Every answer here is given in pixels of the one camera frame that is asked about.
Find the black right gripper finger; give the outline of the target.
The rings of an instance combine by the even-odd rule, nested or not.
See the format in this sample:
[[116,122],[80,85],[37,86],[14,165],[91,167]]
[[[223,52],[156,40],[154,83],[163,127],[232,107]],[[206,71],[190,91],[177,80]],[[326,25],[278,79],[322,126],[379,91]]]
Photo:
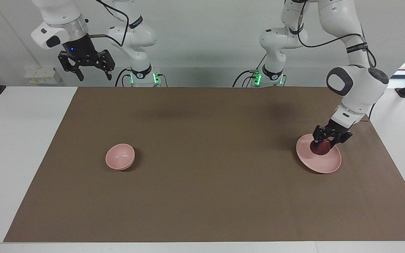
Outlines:
[[63,50],[60,51],[60,53],[58,54],[58,60],[64,71],[75,74],[81,82],[84,80],[85,77],[80,70],[79,64],[72,65],[68,53]]
[[109,81],[113,78],[112,71],[114,70],[115,65],[115,61],[107,49],[100,52],[96,51],[95,67],[104,71]]

